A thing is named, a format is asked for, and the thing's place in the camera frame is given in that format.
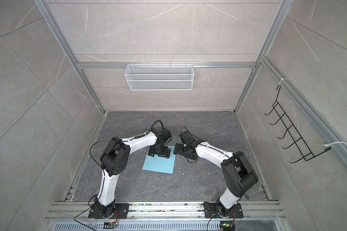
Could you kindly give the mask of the light blue paper sheet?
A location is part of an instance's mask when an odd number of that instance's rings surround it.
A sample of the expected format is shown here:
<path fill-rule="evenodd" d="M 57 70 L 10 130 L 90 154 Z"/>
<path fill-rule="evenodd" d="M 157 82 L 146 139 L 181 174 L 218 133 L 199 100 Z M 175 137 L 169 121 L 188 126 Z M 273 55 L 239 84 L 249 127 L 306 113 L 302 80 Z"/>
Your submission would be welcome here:
<path fill-rule="evenodd" d="M 174 146 L 168 146 L 168 148 L 171 150 L 170 157 L 168 159 L 158 156 L 151 157 L 146 155 L 142 169 L 153 172 L 173 174 L 176 156 L 173 154 Z"/>

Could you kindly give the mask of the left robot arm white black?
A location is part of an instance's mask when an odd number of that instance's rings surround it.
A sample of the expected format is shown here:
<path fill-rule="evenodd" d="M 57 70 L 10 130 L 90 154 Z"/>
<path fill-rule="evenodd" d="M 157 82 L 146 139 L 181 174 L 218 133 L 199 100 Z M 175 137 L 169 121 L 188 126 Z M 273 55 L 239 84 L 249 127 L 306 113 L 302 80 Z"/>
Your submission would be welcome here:
<path fill-rule="evenodd" d="M 155 155 L 168 155 L 170 149 L 165 143 L 171 138 L 171 132 L 168 129 L 163 129 L 161 131 L 149 131 L 131 138 L 113 137 L 109 141 L 100 157 L 102 182 L 94 203 L 102 214 L 105 215 L 108 209 L 113 209 L 118 177 L 126 169 L 130 154 L 149 147 Z"/>

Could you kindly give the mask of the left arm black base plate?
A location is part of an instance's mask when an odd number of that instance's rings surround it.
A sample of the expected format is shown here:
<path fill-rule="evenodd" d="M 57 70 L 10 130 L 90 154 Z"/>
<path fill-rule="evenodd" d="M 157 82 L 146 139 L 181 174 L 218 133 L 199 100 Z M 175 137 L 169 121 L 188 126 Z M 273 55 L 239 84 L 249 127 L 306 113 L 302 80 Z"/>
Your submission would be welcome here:
<path fill-rule="evenodd" d="M 91 206 L 88 218 L 113 219 L 118 215 L 118 218 L 125 219 L 127 218 L 129 206 L 129 203 L 114 203 L 105 207 L 98 202 L 96 205 Z"/>

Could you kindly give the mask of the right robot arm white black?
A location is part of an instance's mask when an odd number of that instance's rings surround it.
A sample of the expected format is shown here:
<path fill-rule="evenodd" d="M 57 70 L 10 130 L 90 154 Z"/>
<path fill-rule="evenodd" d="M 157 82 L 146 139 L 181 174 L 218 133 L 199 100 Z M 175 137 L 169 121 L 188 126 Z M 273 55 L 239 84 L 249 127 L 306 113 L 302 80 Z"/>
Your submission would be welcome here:
<path fill-rule="evenodd" d="M 203 204 L 205 210 L 211 212 L 210 216 L 227 217 L 235 214 L 237 218 L 243 217 L 238 201 L 246 196 L 247 191 L 259 181 L 255 170 L 243 152 L 227 152 L 206 141 L 197 140 L 189 144 L 175 144 L 173 153 L 191 160 L 203 158 L 222 169 L 226 190 L 217 199 L 214 208 L 210 208 L 211 203 Z"/>

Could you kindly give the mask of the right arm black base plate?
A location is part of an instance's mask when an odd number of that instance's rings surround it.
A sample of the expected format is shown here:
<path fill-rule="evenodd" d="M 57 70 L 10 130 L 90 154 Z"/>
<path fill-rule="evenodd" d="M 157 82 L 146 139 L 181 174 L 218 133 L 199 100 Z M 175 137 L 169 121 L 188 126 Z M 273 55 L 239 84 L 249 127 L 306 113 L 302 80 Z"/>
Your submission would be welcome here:
<path fill-rule="evenodd" d="M 243 209 L 241 204 L 237 203 L 231 208 L 225 208 L 220 202 L 210 203 L 204 202 L 204 213 L 206 218 L 218 218 L 218 217 L 233 217 L 244 218 Z"/>

